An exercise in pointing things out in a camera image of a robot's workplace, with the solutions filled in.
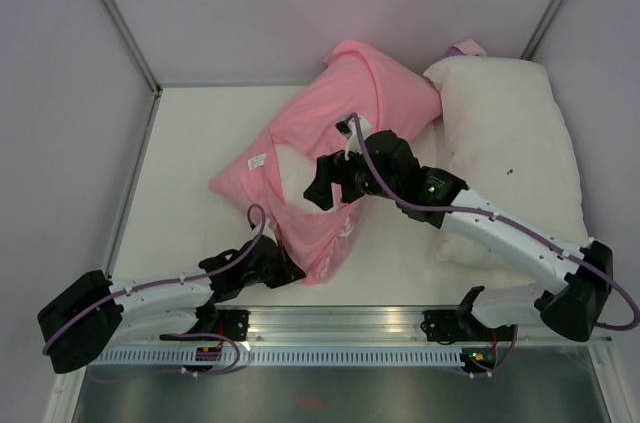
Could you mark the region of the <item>pink pillowcase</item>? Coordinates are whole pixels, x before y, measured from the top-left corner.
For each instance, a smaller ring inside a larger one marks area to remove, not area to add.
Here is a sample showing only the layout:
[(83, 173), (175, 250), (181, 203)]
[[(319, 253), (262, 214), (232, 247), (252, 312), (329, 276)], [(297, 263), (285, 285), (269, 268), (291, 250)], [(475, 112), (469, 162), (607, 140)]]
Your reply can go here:
[(374, 47), (344, 40), (324, 59), (325, 70), (286, 103), (256, 139), (208, 183), (241, 211), (261, 205), (277, 224), (303, 284), (328, 281), (349, 255), (364, 203), (340, 205), (327, 215), (290, 212), (284, 205), (276, 144), (309, 160), (344, 149), (336, 123), (357, 113), (373, 130), (411, 141), (442, 113), (439, 93), (423, 77)]

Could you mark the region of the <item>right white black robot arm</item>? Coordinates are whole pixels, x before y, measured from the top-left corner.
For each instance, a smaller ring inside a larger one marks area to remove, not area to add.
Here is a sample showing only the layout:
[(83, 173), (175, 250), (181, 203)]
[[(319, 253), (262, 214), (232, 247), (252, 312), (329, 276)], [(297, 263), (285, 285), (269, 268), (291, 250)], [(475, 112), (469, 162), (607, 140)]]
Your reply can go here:
[(364, 152), (319, 157), (304, 198), (324, 211), (334, 206), (335, 187), (345, 204), (366, 195), (392, 199), (410, 219), (478, 243), (532, 278), (530, 285), (502, 290), (471, 288), (455, 311), (460, 335), (477, 339), (511, 325), (542, 323), (568, 340), (590, 339), (611, 293), (609, 247), (542, 235), (501, 213), (464, 180), (421, 165), (390, 130), (367, 137), (364, 146)]

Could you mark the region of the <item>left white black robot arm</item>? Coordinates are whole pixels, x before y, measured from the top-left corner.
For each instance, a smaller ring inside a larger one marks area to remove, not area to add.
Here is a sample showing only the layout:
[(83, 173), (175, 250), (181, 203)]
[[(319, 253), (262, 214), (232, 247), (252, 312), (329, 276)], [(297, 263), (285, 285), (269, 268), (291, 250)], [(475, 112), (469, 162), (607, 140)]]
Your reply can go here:
[(92, 270), (38, 313), (43, 353), (55, 373), (66, 374), (119, 345), (210, 339), (219, 328), (217, 304), (256, 284), (276, 289), (305, 276), (283, 243), (269, 236), (208, 257), (178, 276), (113, 281)]

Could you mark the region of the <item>large white bare pillow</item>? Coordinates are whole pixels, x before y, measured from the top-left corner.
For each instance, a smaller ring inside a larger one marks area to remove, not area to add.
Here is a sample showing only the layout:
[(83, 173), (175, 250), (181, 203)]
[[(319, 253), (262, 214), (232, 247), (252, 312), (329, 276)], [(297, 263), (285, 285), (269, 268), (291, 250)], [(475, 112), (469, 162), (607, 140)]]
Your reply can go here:
[(511, 217), (586, 245), (576, 158), (544, 67), (453, 56), (424, 75), (440, 93), (448, 171)]

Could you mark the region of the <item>pink purple cloth behind pillow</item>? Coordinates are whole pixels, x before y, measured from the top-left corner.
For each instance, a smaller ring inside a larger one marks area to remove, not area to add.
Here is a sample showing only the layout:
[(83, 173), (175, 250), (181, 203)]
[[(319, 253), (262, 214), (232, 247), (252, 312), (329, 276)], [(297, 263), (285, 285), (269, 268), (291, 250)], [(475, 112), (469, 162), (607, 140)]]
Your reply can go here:
[(445, 53), (446, 57), (451, 56), (479, 56), (486, 57), (487, 52), (473, 39), (466, 39), (464, 41), (453, 44)]

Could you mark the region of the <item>aluminium mounting rail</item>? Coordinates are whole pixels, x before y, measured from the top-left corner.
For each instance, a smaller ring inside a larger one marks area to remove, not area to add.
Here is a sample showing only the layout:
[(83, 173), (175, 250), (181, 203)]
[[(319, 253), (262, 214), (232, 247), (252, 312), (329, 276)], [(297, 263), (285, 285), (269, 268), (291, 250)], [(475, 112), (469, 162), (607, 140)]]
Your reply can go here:
[[(219, 310), (248, 310), (249, 329), (246, 342), (265, 345), (404, 345), (429, 342), (420, 325), (425, 310), (452, 309), (452, 306), (230, 306)], [(194, 323), (183, 328), (186, 310), (174, 310), (164, 316), (145, 317), (140, 322), (128, 323), (132, 330), (121, 345), (179, 344), (178, 337), (162, 335), (182, 334)], [(609, 345), (612, 336), (606, 330), (595, 329), (586, 343), (565, 339), (543, 325), (542, 322), (520, 323), (518, 342), (524, 346), (599, 346)]]

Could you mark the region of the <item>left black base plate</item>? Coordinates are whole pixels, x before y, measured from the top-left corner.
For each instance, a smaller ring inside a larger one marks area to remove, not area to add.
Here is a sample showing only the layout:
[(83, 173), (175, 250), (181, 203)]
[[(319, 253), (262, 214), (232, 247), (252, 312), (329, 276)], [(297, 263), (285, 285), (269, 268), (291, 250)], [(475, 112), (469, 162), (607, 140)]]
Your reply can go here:
[(248, 310), (219, 310), (214, 331), (235, 342), (245, 342), (249, 329), (249, 317)]

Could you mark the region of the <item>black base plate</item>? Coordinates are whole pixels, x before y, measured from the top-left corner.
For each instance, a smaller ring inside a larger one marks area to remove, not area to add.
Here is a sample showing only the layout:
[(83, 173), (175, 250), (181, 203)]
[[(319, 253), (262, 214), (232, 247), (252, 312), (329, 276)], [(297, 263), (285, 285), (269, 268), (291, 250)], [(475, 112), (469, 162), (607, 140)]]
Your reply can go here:
[(494, 338), (497, 338), (498, 342), (507, 342), (512, 340), (515, 332), (514, 325), (491, 329), (474, 316), (452, 309), (425, 310), (422, 317), (420, 328), (427, 340), (441, 345), (466, 342), (493, 343)]
[(249, 329), (249, 317), (248, 310), (219, 310), (214, 331), (235, 342), (245, 342)]

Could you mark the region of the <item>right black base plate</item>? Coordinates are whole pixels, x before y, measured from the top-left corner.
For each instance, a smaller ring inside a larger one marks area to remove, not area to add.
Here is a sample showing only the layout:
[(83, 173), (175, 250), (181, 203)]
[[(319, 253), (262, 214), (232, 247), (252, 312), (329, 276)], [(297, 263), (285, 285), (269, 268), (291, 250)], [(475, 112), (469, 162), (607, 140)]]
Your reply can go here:
[(515, 332), (514, 325), (491, 329), (474, 316), (452, 309), (425, 310), (422, 317), (420, 328), (427, 340), (441, 345), (466, 342), (493, 343), (494, 338), (497, 338), (498, 342), (507, 342), (512, 340)]

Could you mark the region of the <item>left aluminium corner post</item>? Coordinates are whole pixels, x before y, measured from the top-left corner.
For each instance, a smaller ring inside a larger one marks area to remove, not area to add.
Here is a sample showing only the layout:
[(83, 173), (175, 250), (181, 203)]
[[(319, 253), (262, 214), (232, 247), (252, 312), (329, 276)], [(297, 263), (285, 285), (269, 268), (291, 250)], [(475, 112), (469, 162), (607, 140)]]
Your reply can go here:
[(123, 44), (127, 55), (144, 80), (146, 86), (154, 96), (159, 95), (162, 90), (161, 85), (151, 70), (147, 59), (143, 55), (143, 52), (116, 0), (98, 0), (98, 2), (105, 11), (112, 27)]

